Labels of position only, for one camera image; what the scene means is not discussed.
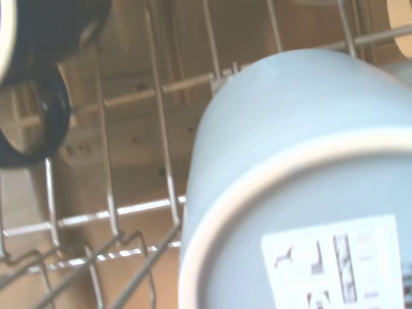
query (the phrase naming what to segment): wire rack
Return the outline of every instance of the wire rack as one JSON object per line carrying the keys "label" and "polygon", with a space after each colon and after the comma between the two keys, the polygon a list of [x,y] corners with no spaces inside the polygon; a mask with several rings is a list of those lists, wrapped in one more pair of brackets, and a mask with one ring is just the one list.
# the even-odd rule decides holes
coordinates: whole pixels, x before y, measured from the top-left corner
{"label": "wire rack", "polygon": [[[151,293],[151,308],[156,307],[156,290],[153,284],[153,278],[151,275],[151,267],[159,260],[162,254],[170,248],[178,248],[180,246],[179,241],[175,241],[178,238],[182,219],[179,215],[179,208],[184,205],[185,197],[177,196],[173,178],[173,166],[171,163],[171,154],[169,150],[168,131],[165,123],[164,113],[164,95],[166,93],[176,93],[177,91],[191,89],[199,85],[208,85],[213,83],[220,83],[224,81],[227,76],[223,76],[224,70],[220,66],[218,57],[218,48],[216,46],[216,40],[214,35],[214,25],[212,23],[211,11],[209,9],[208,0],[202,1],[203,13],[205,17],[207,35],[209,39],[210,53],[213,64],[213,72],[207,72],[189,79],[184,79],[178,82],[162,84],[159,74],[159,50],[156,45],[156,37],[154,24],[153,24],[153,11],[149,5],[146,5],[142,16],[145,22],[145,30],[147,33],[150,56],[151,56],[151,68],[153,71],[153,84],[151,89],[145,89],[132,94],[122,95],[120,97],[105,99],[102,95],[100,70],[99,70],[99,58],[97,53],[97,89],[99,93],[98,104],[86,106],[76,109],[73,114],[85,113],[91,110],[98,111],[100,115],[100,133],[102,137],[103,155],[104,155],[104,172],[106,181],[106,197],[108,208],[105,211],[96,212],[93,214],[82,214],[78,216],[72,216],[57,219],[55,210],[55,189],[53,183],[53,164],[52,160],[46,160],[46,186],[47,186],[47,198],[48,198],[48,221],[16,227],[12,229],[4,229],[2,221],[2,211],[0,204],[0,262],[8,266],[19,266],[17,270],[8,273],[0,277],[0,290],[7,287],[10,283],[15,281],[21,276],[27,274],[40,273],[44,282],[45,296],[43,299],[35,304],[32,308],[40,309],[46,306],[54,307],[53,300],[60,295],[63,291],[68,289],[82,274],[90,272],[93,287],[95,291],[95,297],[97,300],[98,308],[121,308],[125,305],[126,301],[130,298],[132,293],[137,289],[143,280],[147,280]],[[275,8],[275,0],[265,0],[267,6],[267,14],[270,19],[270,25],[274,42],[276,43],[277,51],[283,51],[282,37],[280,35],[277,15]],[[371,33],[363,36],[355,36],[351,32],[350,24],[348,21],[348,12],[344,6],[344,0],[336,1],[336,5],[339,7],[339,14],[342,22],[342,29],[344,30],[345,40],[336,42],[326,46],[320,46],[330,50],[338,50],[348,52],[352,57],[357,57],[357,50],[363,46],[377,44],[379,42],[385,42],[396,37],[408,35],[412,33],[412,25],[403,26],[400,28],[394,28],[383,32]],[[358,14],[355,13],[354,18],[359,21]],[[237,68],[230,69],[232,74],[237,73]],[[160,134],[162,141],[166,184],[168,189],[168,197],[164,200],[149,201],[147,203],[141,203],[129,207],[117,208],[113,198],[113,186],[111,177],[111,158],[109,152],[109,141],[107,135],[106,113],[113,106],[119,106],[130,102],[137,102],[146,98],[155,98],[158,112],[158,120],[160,126]],[[21,118],[18,121],[8,122],[3,124],[2,129],[5,128],[22,128],[31,126],[39,122],[38,116],[30,116]],[[173,218],[174,226],[164,237],[163,241],[153,246],[147,246],[144,241],[144,236],[138,230],[126,235],[118,224],[119,216],[130,216],[138,214],[143,211],[152,211],[157,209],[170,209],[171,216]],[[75,227],[81,227],[90,224],[94,221],[108,220],[110,223],[113,237],[107,240],[101,248],[93,250],[87,243],[78,244],[77,246],[84,247],[86,256],[76,259],[61,259],[60,261],[52,264],[46,264],[45,261],[50,256],[59,256],[59,252],[64,250],[61,246],[59,239],[59,233],[62,229],[71,229]],[[21,256],[14,256],[9,253],[5,247],[6,238],[12,238],[14,236],[22,236],[26,234],[34,234],[39,232],[50,231],[51,238],[53,240],[53,247],[47,252],[40,252],[38,250],[30,250]],[[131,242],[137,242],[139,247],[133,250],[119,250],[118,252],[108,252],[114,245],[120,246],[127,245]],[[103,291],[99,281],[99,276],[96,268],[96,263],[105,262],[110,259],[124,258],[133,255],[144,256],[145,263],[143,267],[133,276],[130,282],[124,287],[122,293],[118,296],[117,300],[113,304],[105,304]],[[61,282],[52,287],[48,277],[49,272],[61,270],[65,268],[72,268],[72,270],[62,278]]]}

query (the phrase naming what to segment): metal wire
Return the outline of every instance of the metal wire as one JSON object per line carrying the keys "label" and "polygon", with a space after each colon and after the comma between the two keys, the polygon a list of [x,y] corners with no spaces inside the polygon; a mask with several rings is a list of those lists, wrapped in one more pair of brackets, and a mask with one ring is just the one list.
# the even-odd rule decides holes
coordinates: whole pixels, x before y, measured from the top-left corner
{"label": "metal wire", "polygon": [[100,112],[100,134],[102,137],[102,150],[103,150],[103,167],[104,167],[104,180],[106,183],[106,198],[108,202],[108,212],[110,218],[111,231],[114,236],[119,235],[120,228],[118,226],[117,210],[115,204],[115,195],[113,193],[113,184],[111,177],[111,161],[110,161],[110,148],[108,140],[108,125],[106,123],[106,103],[103,99],[102,78],[100,74],[100,59],[98,54],[98,46],[96,48],[96,91],[97,100]]}
{"label": "metal wire", "polygon": [[341,16],[341,20],[342,20],[343,32],[345,34],[346,43],[349,49],[349,54],[352,57],[356,58],[357,52],[356,52],[355,42],[353,41],[353,36],[352,36],[352,31],[350,29],[348,16],[346,14],[345,0],[338,0],[337,4],[339,8],[339,15]]}
{"label": "metal wire", "polygon": [[180,227],[181,227],[180,224],[181,223],[174,226],[174,228],[170,231],[170,233],[168,233],[168,235],[163,240],[163,242],[159,245],[156,253],[146,260],[143,268],[139,270],[136,276],[125,287],[122,295],[113,304],[112,309],[118,309],[118,308],[123,307],[123,305],[130,298],[130,296],[133,294],[133,292],[136,290],[139,284],[143,281],[144,277],[147,275],[151,267],[159,260],[163,252],[165,252],[165,250],[167,249],[168,243],[172,241],[173,238],[175,238],[176,235],[179,233]]}
{"label": "metal wire", "polygon": [[76,279],[79,278],[81,274],[87,271],[88,267],[95,262],[97,256],[107,251],[110,247],[112,247],[116,242],[120,240],[123,236],[123,232],[120,232],[118,235],[113,237],[109,240],[102,248],[100,248],[96,253],[90,256],[83,265],[81,265],[76,270],[70,272],[66,277],[62,279],[62,281],[49,293],[47,293],[46,297],[43,298],[38,304],[36,304],[33,309],[41,309],[47,306],[51,301],[53,301],[58,295],[60,295],[65,289],[67,289]]}
{"label": "metal wire", "polygon": [[170,206],[172,210],[173,222],[175,225],[180,223],[179,209],[178,209],[178,199],[176,196],[176,189],[174,188],[172,161],[170,157],[169,150],[169,139],[167,136],[165,111],[164,111],[164,99],[162,93],[162,85],[160,83],[158,60],[156,54],[155,38],[153,33],[153,25],[151,20],[150,7],[146,6],[144,8],[144,21],[146,27],[147,40],[149,41],[150,58],[153,71],[153,82],[154,82],[154,92],[156,93],[156,103],[160,126],[160,137],[162,139],[162,149],[163,156],[165,160],[165,171],[166,171],[166,183],[167,190],[169,191]]}
{"label": "metal wire", "polygon": [[[151,66],[153,71],[153,81],[154,88],[147,89],[135,93],[130,93],[122,95],[116,98],[104,99],[102,94],[101,76],[99,59],[97,53],[97,65],[96,65],[96,86],[98,94],[98,102],[96,104],[91,104],[83,108],[76,109],[73,114],[77,113],[100,113],[100,133],[102,135],[102,145],[104,154],[104,170],[105,170],[105,180],[106,180],[106,192],[108,209],[106,211],[96,212],[94,214],[83,214],[79,216],[72,216],[68,218],[63,218],[58,220],[56,216],[56,206],[55,206],[55,193],[53,184],[53,164],[50,159],[46,160],[46,188],[48,197],[48,210],[49,210],[49,221],[42,223],[37,223],[34,225],[26,225],[23,227],[15,227],[11,229],[4,230],[3,228],[3,218],[1,209],[1,195],[0,195],[0,263],[5,263],[7,265],[17,265],[23,263],[23,261],[29,260],[18,270],[3,276],[0,278],[0,290],[6,288],[9,284],[14,282],[16,279],[20,278],[25,274],[42,274],[44,285],[46,287],[46,297],[42,299],[33,308],[40,309],[53,305],[53,300],[61,294],[65,289],[69,288],[71,284],[77,280],[81,274],[85,273],[87,270],[90,271],[91,279],[93,283],[93,289],[95,291],[97,307],[103,309],[105,307],[104,294],[100,284],[100,279],[98,276],[98,271],[96,268],[97,263],[102,263],[110,259],[124,258],[128,256],[140,255],[145,257],[145,262],[143,267],[135,274],[135,276],[130,280],[130,282],[125,286],[123,292],[119,295],[118,299],[112,304],[112,308],[118,309],[125,305],[127,300],[133,295],[133,292],[139,286],[139,284],[147,279],[149,283],[149,288],[151,291],[151,308],[156,306],[156,290],[153,283],[153,278],[151,275],[151,267],[158,261],[162,254],[168,248],[178,248],[180,246],[179,241],[175,241],[179,231],[181,229],[181,219],[179,216],[179,206],[185,203],[185,197],[181,196],[177,198],[176,191],[174,188],[174,178],[173,178],[173,166],[171,161],[170,149],[169,149],[169,139],[168,131],[165,123],[165,113],[164,113],[164,93],[174,93],[181,90],[191,89],[193,87],[201,86],[204,84],[210,84],[211,82],[221,79],[222,71],[219,64],[218,49],[216,45],[216,37],[214,33],[214,27],[212,23],[211,12],[209,8],[208,0],[202,1],[203,13],[205,16],[205,24],[207,29],[207,35],[209,40],[209,45],[211,49],[212,58],[212,68],[213,73],[201,74],[189,79],[184,79],[178,82],[162,84],[159,76],[159,64],[158,64],[158,47],[156,46],[156,37],[153,31],[153,19],[152,11],[148,7],[145,7],[143,11],[145,28],[147,32],[147,38],[149,42],[149,51],[151,56]],[[266,0],[268,15],[270,18],[270,24],[272,27],[272,32],[274,40],[276,43],[276,48],[278,52],[283,51],[281,34],[279,31],[279,25],[277,23],[277,15],[274,6],[274,0]],[[366,35],[361,35],[353,37],[350,24],[348,19],[348,13],[344,7],[344,0],[338,1],[339,14],[341,17],[343,30],[345,34],[345,41],[336,42],[333,44],[327,44],[325,46],[320,46],[321,48],[327,48],[331,50],[349,50],[349,53],[356,57],[356,47],[364,47],[369,44],[376,44],[378,42],[384,42],[395,37],[400,37],[403,35],[409,35],[412,33],[412,25],[403,26],[400,28],[395,28],[392,30],[387,30],[378,33],[369,33]],[[234,64],[232,68],[233,73],[238,72],[238,67],[244,68],[248,64],[238,66]],[[146,98],[155,98],[156,106],[158,109],[158,119],[160,126],[160,134],[162,139],[162,149],[165,160],[165,170],[167,178],[167,188],[169,197],[168,199],[159,201],[150,201],[147,203],[141,203],[138,205],[132,205],[127,207],[116,208],[115,199],[113,194],[113,184],[111,179],[111,164],[110,164],[110,152],[109,152],[109,142],[107,136],[107,124],[106,124],[106,112],[108,108],[119,106],[122,104],[128,104],[131,102],[138,102]],[[21,118],[17,121],[5,123],[0,127],[4,128],[18,128],[32,126],[39,123],[39,117],[37,115]],[[166,235],[164,240],[159,244],[159,246],[149,246],[147,247],[143,239],[143,235],[136,231],[128,238],[124,238],[124,232],[118,226],[118,217],[129,216],[132,214],[138,214],[145,211],[154,211],[160,209],[171,209],[174,221],[174,227]],[[45,260],[50,256],[53,256],[60,249],[60,239],[59,231],[61,229],[80,227],[95,221],[108,220],[110,222],[111,230],[113,232],[113,238],[109,240],[102,248],[93,252],[89,245],[84,246],[85,256],[76,259],[70,259],[67,261],[58,261],[57,263],[52,263],[45,265]],[[23,236],[27,234],[33,234],[36,232],[49,232],[53,241],[53,247],[44,254],[41,254],[38,250],[29,250],[23,255],[13,258],[12,255],[7,252],[5,247],[5,238],[11,238],[16,236]],[[126,245],[130,241],[140,240],[140,248],[133,250],[120,250],[118,252],[106,253],[114,244]],[[62,281],[52,289],[48,279],[49,271],[57,271],[64,268],[74,268]]]}
{"label": "metal wire", "polygon": [[218,49],[216,47],[216,39],[213,31],[213,23],[211,17],[211,10],[209,8],[209,0],[202,0],[203,4],[203,13],[205,15],[205,23],[207,30],[207,37],[209,39],[209,45],[211,47],[212,63],[213,63],[213,72],[216,79],[220,79],[221,71],[219,65]]}
{"label": "metal wire", "polygon": [[[93,257],[93,251],[89,244],[86,244],[84,246],[84,251],[86,253],[87,259],[91,259]],[[102,284],[100,283],[100,278],[98,276],[95,263],[90,264],[89,271],[90,271],[90,276],[91,276],[91,282],[93,283],[93,289],[96,295],[97,309],[104,309],[105,304],[104,304],[104,297],[103,297],[103,291],[102,291]]]}
{"label": "metal wire", "polygon": [[[124,241],[124,244],[127,245],[128,243],[130,243],[131,241],[133,241],[134,239],[139,239],[141,244],[142,244],[142,249],[141,249],[141,253],[143,253],[144,257],[147,259],[147,249],[146,249],[146,244],[143,238],[142,233],[140,233],[140,231],[136,231],[135,233],[133,233],[129,239]],[[150,267],[144,271],[142,278],[147,277],[147,282],[149,284],[149,288],[150,288],[150,296],[151,296],[151,309],[155,309],[156,308],[156,290],[155,290],[155,284],[153,283],[153,276],[151,273],[151,269]],[[121,308],[123,307],[127,300],[131,297],[131,295],[133,294],[133,292],[135,291],[135,288],[131,288],[128,290],[129,287],[126,287],[124,289],[124,292],[122,293],[122,295],[117,299],[117,301],[114,303],[114,305],[112,306],[112,308]]]}
{"label": "metal wire", "polygon": [[[361,17],[359,15],[359,1],[358,0],[351,0],[351,8],[354,16],[354,24],[355,24],[355,36],[362,35],[362,26],[361,26]],[[366,60],[365,56],[365,47],[359,48],[360,51],[360,58],[362,60]]]}
{"label": "metal wire", "polygon": [[46,159],[46,189],[47,189],[47,206],[49,210],[51,239],[55,247],[60,248],[59,230],[57,226],[56,204],[53,182],[53,162],[51,158]]}
{"label": "metal wire", "polygon": [[276,45],[276,51],[278,53],[281,53],[281,52],[283,52],[283,46],[282,46],[282,40],[281,40],[279,25],[277,23],[274,0],[266,0],[266,5],[268,7],[270,25],[272,26],[273,37],[274,37],[275,45]]}
{"label": "metal wire", "polygon": [[[366,26],[366,31],[368,33],[373,32],[373,25],[372,25],[372,18],[371,18],[371,7],[370,7],[370,0],[364,0],[364,11],[365,11],[365,26]],[[370,44],[370,51],[371,51],[371,59],[370,62],[376,63],[377,61],[377,55],[376,55],[376,49],[375,49],[375,44],[371,43]]]}

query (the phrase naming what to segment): white sticker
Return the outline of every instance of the white sticker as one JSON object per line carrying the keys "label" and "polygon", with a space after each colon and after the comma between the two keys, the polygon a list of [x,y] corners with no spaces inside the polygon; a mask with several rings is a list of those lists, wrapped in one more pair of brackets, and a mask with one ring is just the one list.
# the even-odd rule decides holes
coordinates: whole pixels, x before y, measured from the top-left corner
{"label": "white sticker", "polygon": [[379,216],[265,235],[276,309],[401,309],[395,217]]}

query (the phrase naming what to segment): mug handle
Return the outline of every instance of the mug handle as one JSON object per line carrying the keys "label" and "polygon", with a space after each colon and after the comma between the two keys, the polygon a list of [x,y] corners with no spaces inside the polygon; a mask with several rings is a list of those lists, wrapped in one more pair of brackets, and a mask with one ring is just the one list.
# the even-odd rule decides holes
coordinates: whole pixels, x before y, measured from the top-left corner
{"label": "mug handle", "polygon": [[28,167],[43,162],[61,146],[70,123],[70,100],[60,71],[50,66],[33,80],[44,115],[44,143],[32,153],[16,150],[0,130],[0,168]]}

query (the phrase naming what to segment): mug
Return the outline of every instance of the mug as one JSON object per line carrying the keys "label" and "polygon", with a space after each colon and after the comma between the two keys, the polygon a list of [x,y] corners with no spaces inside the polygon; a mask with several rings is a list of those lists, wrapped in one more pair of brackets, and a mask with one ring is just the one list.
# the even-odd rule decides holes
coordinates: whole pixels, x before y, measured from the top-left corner
{"label": "mug", "polygon": [[385,64],[380,68],[408,86],[412,86],[412,60]]}
{"label": "mug", "polygon": [[0,89],[33,81],[45,130],[44,144],[30,154],[0,132],[0,167],[33,165],[58,150],[71,109],[56,65],[97,40],[110,8],[111,0],[0,0]]}
{"label": "mug", "polygon": [[403,308],[411,175],[407,86],[328,50],[252,64],[220,89],[196,133],[180,308]]}

